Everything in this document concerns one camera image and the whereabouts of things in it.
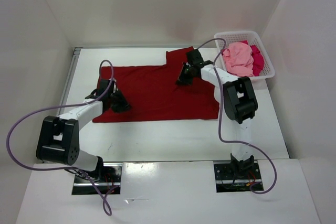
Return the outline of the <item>dark red t shirt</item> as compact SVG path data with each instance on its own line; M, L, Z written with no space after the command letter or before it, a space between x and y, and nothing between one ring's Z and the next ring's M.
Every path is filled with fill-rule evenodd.
M190 86L175 82L193 47L166 52L161 66L102 67L102 78L117 81L132 108L115 113L111 109L93 119L95 123L143 122L166 120L215 120L219 104L214 86L199 78Z

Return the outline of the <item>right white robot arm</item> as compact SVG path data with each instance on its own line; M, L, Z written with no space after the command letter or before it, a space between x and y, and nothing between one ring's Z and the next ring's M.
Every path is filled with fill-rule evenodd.
M191 85L195 78L215 87L214 97L220 107L218 129L222 129L223 115L233 122L236 139L221 141L233 145L230 154L233 179L243 178L254 165L250 128L258 103L251 80L249 77L237 77L206 61L194 65L183 63L176 84Z

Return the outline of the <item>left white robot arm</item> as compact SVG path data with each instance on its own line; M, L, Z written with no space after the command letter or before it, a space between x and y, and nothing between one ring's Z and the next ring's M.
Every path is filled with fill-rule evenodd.
M99 94L102 91L94 90L86 97L84 106L78 106L60 116L44 118L36 149L39 160L67 165L85 179L86 176L81 172L83 170L93 182L115 173L114 168L104 166L102 157L80 149L79 132L109 109L121 113L130 110L132 106L119 89L108 91L101 100L95 101Z

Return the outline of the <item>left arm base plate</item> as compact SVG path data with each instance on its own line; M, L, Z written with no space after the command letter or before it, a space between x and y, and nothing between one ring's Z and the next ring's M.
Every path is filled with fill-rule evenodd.
M108 173L103 175L100 179L93 179L95 186L99 191L105 195L112 187L111 194L118 195L121 190L121 175L122 175L122 163L104 163L104 166L108 169ZM98 193L92 186L91 182L88 181L84 175L78 172L71 171L74 174L74 181L72 186L72 195L97 195Z

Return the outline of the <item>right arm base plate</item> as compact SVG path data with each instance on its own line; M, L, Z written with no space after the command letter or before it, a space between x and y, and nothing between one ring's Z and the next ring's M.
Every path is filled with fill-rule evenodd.
M255 191L264 191L257 162L243 175L236 175L229 161L214 162L213 166L217 193L250 191L250 186Z

